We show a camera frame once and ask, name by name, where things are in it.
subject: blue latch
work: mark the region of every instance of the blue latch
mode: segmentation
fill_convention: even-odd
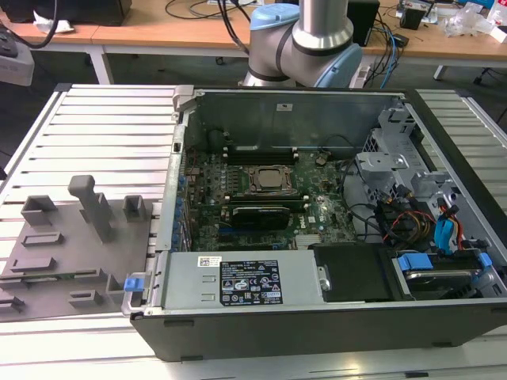
[[[493,261],[491,261],[490,255],[488,255],[485,252],[480,253],[478,255],[478,259],[481,262],[481,264],[484,267],[484,269],[486,269],[486,268],[490,267],[491,265],[493,265]]]
[[[402,272],[433,269],[427,253],[405,253],[398,258]]]
[[[144,279],[126,279],[124,291],[144,291]]]

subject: gray plastic bracket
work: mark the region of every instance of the gray plastic bracket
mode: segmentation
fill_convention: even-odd
[[[21,215],[32,227],[50,226],[51,222],[45,213],[55,210],[56,206],[49,196],[29,196],[21,209]]]
[[[24,304],[18,297],[0,298],[0,313],[20,313]]]
[[[125,291],[123,287],[118,284],[114,275],[108,276],[108,282],[105,285],[105,295],[117,305],[121,305],[124,300]]]
[[[196,103],[193,85],[179,85],[174,89],[173,106],[177,112],[183,112]]]
[[[107,201],[103,195],[97,198],[97,194],[93,191],[94,187],[95,180],[92,176],[73,176],[68,189],[72,196],[79,198],[86,217],[95,227],[101,241],[106,243],[111,239],[112,228],[109,224],[111,212],[105,210],[104,205]]]
[[[127,222],[144,222],[146,220],[146,207],[142,196],[125,196],[124,214]]]
[[[98,306],[102,302],[102,297],[95,290],[90,291],[72,291],[67,300],[73,307],[91,307]]]
[[[28,289],[29,283],[22,279],[0,279],[0,289],[7,291],[9,289]]]
[[[50,232],[47,234],[25,235],[21,244],[24,247],[36,247],[41,245],[62,244],[63,235],[60,232]]]
[[[75,275],[74,279],[80,283],[103,283],[107,279],[107,275],[101,268],[86,269],[86,272],[93,271],[89,275]]]
[[[55,265],[52,257],[42,257],[38,259],[16,259],[10,270],[14,273],[44,271],[51,269]]]

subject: power supply label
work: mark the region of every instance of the power supply label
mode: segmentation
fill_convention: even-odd
[[[222,261],[220,303],[224,306],[284,303],[278,261]]]

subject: black box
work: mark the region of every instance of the black box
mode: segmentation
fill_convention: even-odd
[[[399,26],[404,29],[418,30],[426,11],[422,9],[405,8]]]
[[[59,18],[80,24],[120,26],[132,0],[59,0]],[[33,11],[52,19],[54,0],[0,0],[0,6],[12,22],[33,21]]]
[[[276,2],[299,4],[299,0],[276,0]],[[347,17],[354,25],[352,37],[354,43],[360,46],[366,46],[368,44],[379,7],[379,0],[349,0]]]

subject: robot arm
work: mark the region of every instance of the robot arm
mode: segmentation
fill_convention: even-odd
[[[301,0],[256,9],[244,86],[347,87],[362,51],[352,43],[347,0]]]

